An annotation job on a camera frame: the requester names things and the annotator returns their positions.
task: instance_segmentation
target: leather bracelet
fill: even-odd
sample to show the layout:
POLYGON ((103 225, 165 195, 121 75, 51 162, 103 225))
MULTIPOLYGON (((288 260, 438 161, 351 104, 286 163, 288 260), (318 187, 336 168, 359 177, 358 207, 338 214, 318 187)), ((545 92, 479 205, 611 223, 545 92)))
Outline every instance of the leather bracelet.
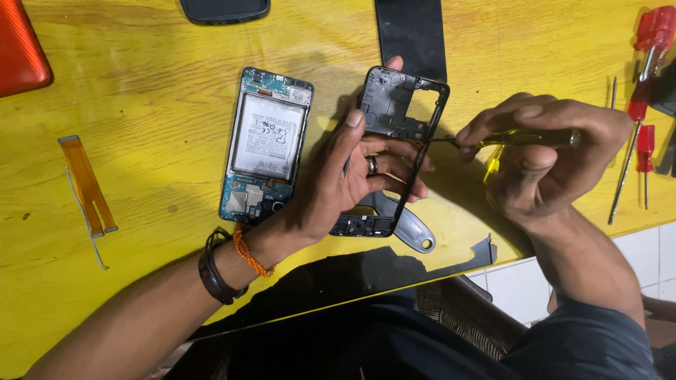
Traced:
POLYGON ((209 235, 204 247, 204 252, 202 252, 202 256, 200 256, 197 265, 199 277, 202 279, 204 287, 213 298, 217 299, 221 304, 232 305, 236 298, 240 298, 247 290, 249 290, 249 286, 242 290, 233 289, 226 284, 223 277, 220 276, 220 273, 216 268, 216 261, 214 260, 214 251, 222 244, 221 241, 215 241, 217 235, 222 235, 225 241, 232 239, 232 237, 222 229, 216 229, 209 235))

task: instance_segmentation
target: ring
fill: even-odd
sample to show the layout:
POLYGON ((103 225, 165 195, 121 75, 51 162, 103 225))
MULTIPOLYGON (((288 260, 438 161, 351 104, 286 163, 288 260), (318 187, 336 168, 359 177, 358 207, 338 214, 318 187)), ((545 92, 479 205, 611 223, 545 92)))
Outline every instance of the ring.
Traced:
POLYGON ((376 161, 376 156, 366 156, 366 162, 368 162, 368 175, 372 176, 378 172, 378 162, 376 161))

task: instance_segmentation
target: bracelet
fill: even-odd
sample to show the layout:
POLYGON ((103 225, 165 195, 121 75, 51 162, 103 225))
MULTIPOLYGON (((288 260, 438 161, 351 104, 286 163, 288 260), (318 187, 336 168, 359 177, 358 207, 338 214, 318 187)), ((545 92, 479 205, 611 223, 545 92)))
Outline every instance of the bracelet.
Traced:
POLYGON ((220 228, 217 228, 209 235, 204 247, 204 252, 202 253, 202 256, 200 256, 197 265, 199 277, 202 279, 204 287, 213 298, 216 298, 221 304, 232 305, 236 298, 240 298, 247 290, 249 290, 249 286, 242 290, 236 290, 223 281, 223 277, 220 276, 220 273, 216 268, 216 261, 214 260, 214 251, 223 243, 222 241, 215 241, 217 235, 222 235, 225 241, 231 239, 231 236, 220 228))
POLYGON ((239 254, 242 259, 244 259, 250 267, 252 267, 256 273, 263 277, 270 277, 274 273, 274 266, 270 269, 265 269, 263 266, 256 261, 256 259, 251 255, 251 252, 249 251, 249 247, 247 244, 242 240, 242 233, 244 229, 244 224, 242 223, 237 223, 235 224, 235 231, 233 232, 233 241, 235 242, 235 249, 237 250, 237 254, 239 254))

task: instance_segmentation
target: orange flex cable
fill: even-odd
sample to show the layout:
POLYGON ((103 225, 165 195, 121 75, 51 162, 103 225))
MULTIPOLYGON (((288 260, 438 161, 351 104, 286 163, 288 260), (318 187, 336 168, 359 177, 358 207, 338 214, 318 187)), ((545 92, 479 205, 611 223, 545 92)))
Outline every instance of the orange flex cable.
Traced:
POLYGON ((64 150, 68 166, 72 172, 73 188, 75 195, 82 207, 82 213, 87 220, 92 237, 100 237, 105 233, 117 231, 110 209, 105 203, 99 183, 96 181, 94 170, 89 164, 89 159, 82 147, 80 137, 77 135, 62 137, 58 140, 61 148, 64 150), (101 226, 99 214, 105 229, 101 226))

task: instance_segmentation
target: battery label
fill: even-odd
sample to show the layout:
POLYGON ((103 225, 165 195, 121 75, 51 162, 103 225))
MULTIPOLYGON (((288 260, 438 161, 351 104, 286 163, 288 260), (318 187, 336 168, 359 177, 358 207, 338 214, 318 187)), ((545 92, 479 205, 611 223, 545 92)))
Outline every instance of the battery label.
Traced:
POLYGON ((239 130, 235 168, 290 179, 302 108, 248 97, 239 130))

